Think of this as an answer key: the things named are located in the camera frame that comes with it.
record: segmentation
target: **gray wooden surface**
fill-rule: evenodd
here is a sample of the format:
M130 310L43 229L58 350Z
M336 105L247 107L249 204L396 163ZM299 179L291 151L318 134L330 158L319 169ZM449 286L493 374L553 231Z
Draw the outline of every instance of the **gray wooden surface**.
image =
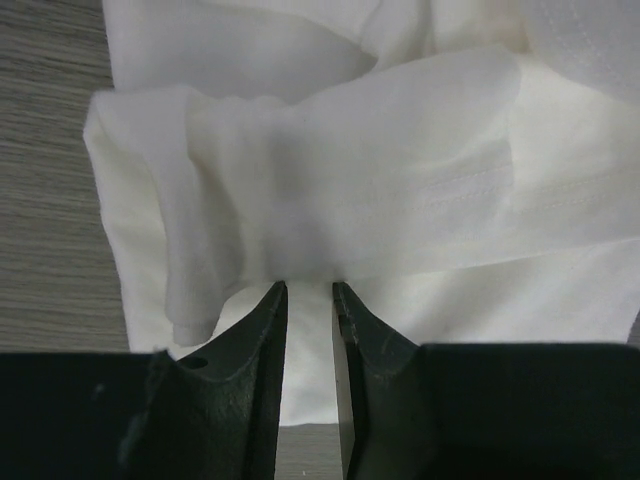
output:
M0 351L126 351L81 138L111 86L100 1L2 0L0 24ZM336 426L283 429L277 478L339 477Z

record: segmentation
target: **folded fabric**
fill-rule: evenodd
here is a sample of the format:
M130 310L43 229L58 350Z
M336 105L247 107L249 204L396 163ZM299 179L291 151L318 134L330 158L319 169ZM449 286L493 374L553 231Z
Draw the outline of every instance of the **folded fabric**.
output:
M85 141L132 350L187 353L286 279L297 424L336 419L331 280L417 342L624 341L635 67L564 70L540 36L571 22L517 3L105 0Z

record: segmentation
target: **black plastic part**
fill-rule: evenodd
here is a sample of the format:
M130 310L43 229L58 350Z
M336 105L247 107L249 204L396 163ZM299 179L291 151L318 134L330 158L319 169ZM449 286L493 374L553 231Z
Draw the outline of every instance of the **black plastic part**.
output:
M3 478L267 480L275 474L287 290L180 362L3 355Z
M419 347L333 294L345 479L640 479L640 351Z

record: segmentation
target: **white cloth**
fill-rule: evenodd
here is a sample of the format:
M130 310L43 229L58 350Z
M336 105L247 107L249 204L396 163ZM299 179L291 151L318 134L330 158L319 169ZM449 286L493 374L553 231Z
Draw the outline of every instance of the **white cloth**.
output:
M565 72L547 3L105 0L85 140L132 350L184 354L290 280L296 424L336 419L331 280L416 342L625 341L640 68Z

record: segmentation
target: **white fabric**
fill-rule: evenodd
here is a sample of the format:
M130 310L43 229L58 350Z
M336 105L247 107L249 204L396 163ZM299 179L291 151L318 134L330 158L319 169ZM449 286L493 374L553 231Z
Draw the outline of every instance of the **white fabric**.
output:
M416 342L625 341L633 63L565 71L546 3L105 0L85 141L132 350L187 353L289 280L296 424L336 419L331 280Z

